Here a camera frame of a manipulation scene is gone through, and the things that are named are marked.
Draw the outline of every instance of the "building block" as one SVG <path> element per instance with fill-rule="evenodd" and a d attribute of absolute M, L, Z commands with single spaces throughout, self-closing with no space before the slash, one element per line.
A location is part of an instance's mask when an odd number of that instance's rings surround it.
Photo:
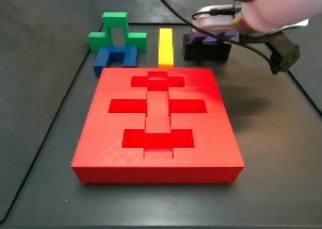
<path fill-rule="evenodd" d="M 122 67 L 136 67 L 137 65 L 137 47 L 128 46 L 101 46 L 96 54 L 94 73 L 100 77 L 104 67 L 110 67 L 113 62 L 122 62 Z"/>
<path fill-rule="evenodd" d="M 236 33 L 236 31 L 227 31 L 227 32 L 213 32 L 212 34 L 229 39 L 233 36 L 236 36 L 237 33 Z M 216 38 L 208 37 L 204 33 L 200 33 L 196 30 L 190 30 L 186 37 L 188 37 L 189 43 L 200 43 L 200 42 L 217 42 L 217 43 L 220 43 L 221 42 Z"/>
<path fill-rule="evenodd" d="M 158 68 L 173 68 L 173 31 L 161 28 L 158 32 Z"/>
<path fill-rule="evenodd" d="M 88 36 L 88 43 L 90 45 L 90 50 L 97 52 L 102 45 L 112 44 L 109 33 L 105 34 L 102 32 L 90 32 Z"/>
<path fill-rule="evenodd" d="M 72 162 L 81 183 L 229 183 L 243 167 L 209 69 L 102 70 Z"/>
<path fill-rule="evenodd" d="M 227 61 L 231 44 L 188 42 L 188 36 L 182 35 L 182 59 Z"/>
<path fill-rule="evenodd" d="M 101 20 L 104 31 L 90 32 L 88 35 L 88 42 L 93 52 L 97 52 L 101 46 L 113 45 L 110 28 L 122 29 L 125 45 L 136 45 L 140 53 L 146 51 L 146 34 L 129 32 L 125 12 L 104 12 L 101 15 Z"/>

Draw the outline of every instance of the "green lego piece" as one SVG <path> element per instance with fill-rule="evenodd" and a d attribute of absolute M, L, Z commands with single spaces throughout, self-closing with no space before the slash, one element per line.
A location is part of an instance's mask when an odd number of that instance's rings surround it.
<path fill-rule="evenodd" d="M 105 30 L 108 28 L 122 28 L 124 34 L 128 33 L 128 20 L 125 12 L 104 12 L 101 19 Z"/>
<path fill-rule="evenodd" d="M 125 38 L 126 45 L 136 45 L 138 52 L 146 51 L 146 34 L 145 33 L 128 33 Z"/>
<path fill-rule="evenodd" d="M 138 52 L 146 51 L 146 34 L 128 32 L 126 12 L 104 12 L 102 16 L 104 32 L 90 32 L 88 42 L 90 50 L 98 51 L 104 45 L 113 45 L 110 28 L 122 28 L 125 45 L 136 45 Z"/>
<path fill-rule="evenodd" d="M 113 44 L 109 33 L 104 32 L 90 32 L 88 35 L 88 42 L 92 52 L 97 52 L 101 46 Z"/>

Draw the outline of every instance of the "yellow bar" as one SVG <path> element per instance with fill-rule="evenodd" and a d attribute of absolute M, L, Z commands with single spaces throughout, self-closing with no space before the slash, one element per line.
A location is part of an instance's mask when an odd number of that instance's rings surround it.
<path fill-rule="evenodd" d="M 173 68 L 173 35 L 170 28 L 161 28 L 158 33 L 158 68 Z"/>

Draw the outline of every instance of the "red block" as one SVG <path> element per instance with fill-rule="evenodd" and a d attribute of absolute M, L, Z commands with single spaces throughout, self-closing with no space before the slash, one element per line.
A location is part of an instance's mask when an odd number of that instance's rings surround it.
<path fill-rule="evenodd" d="M 104 69 L 72 168 L 82 183 L 228 183 L 244 162 L 209 69 Z"/>

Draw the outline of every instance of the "gray table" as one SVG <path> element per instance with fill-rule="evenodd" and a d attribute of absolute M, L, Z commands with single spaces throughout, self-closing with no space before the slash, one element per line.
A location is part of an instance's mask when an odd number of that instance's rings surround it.
<path fill-rule="evenodd" d="M 174 30 L 176 67 L 210 67 L 216 74 L 245 168 L 232 184 L 81 185 L 69 168 L 96 88 L 86 56 L 25 185 L 1 228 L 82 226 L 322 225 L 322 122 L 288 74 L 232 47 L 229 60 L 185 62 Z M 140 67 L 157 65 L 158 26 L 148 33 Z"/>

